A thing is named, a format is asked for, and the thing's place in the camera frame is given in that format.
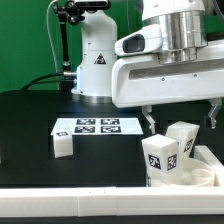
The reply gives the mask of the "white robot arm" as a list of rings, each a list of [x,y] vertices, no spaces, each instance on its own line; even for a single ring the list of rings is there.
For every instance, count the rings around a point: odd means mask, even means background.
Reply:
[[[109,97],[119,108],[208,100],[206,125],[216,126],[224,99],[224,37],[206,33],[217,0],[140,0],[142,28],[120,40],[104,13],[109,0],[74,0],[85,11],[77,93]]]

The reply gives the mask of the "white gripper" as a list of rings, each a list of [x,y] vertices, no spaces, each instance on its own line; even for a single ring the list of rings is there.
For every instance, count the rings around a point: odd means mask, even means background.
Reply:
[[[224,41],[199,48],[192,62],[162,65],[156,54],[149,54],[119,59],[112,70],[113,103],[119,108],[143,106],[152,134],[152,105],[209,100],[206,125],[214,129],[223,97]]]

